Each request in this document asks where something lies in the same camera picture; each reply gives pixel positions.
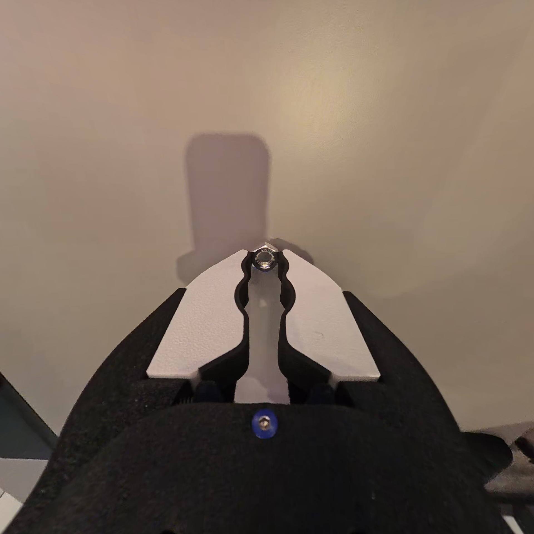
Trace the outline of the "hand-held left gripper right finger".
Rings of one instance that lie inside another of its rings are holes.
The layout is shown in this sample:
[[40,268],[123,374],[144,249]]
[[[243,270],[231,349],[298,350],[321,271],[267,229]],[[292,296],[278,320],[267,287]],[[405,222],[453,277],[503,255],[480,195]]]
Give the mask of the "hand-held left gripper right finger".
[[381,373],[341,287],[290,250],[278,252],[278,366],[304,393],[326,385],[375,383]]

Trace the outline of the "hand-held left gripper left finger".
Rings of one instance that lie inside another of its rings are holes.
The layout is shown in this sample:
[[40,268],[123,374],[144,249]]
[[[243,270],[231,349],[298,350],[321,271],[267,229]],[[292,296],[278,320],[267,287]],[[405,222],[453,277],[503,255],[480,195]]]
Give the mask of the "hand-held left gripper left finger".
[[182,299],[147,368],[150,379],[181,379],[196,389],[236,384],[249,365],[251,253],[238,250],[200,273]]

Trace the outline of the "silver hex nut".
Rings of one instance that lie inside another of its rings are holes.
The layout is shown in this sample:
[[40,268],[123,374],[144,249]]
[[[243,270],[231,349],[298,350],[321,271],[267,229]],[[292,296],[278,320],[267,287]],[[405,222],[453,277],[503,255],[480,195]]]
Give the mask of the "silver hex nut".
[[272,243],[264,240],[250,251],[251,266],[260,272],[269,272],[278,264],[279,249]]

